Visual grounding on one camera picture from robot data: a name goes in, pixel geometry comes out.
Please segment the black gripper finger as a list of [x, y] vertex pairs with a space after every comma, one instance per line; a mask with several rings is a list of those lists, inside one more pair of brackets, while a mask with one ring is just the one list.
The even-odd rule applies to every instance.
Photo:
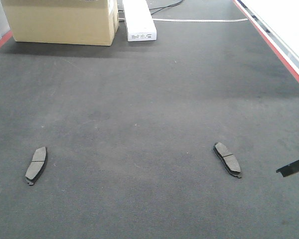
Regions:
[[281, 173], [283, 177], [287, 177], [299, 172], [299, 160], [289, 163], [276, 170], [277, 173]]

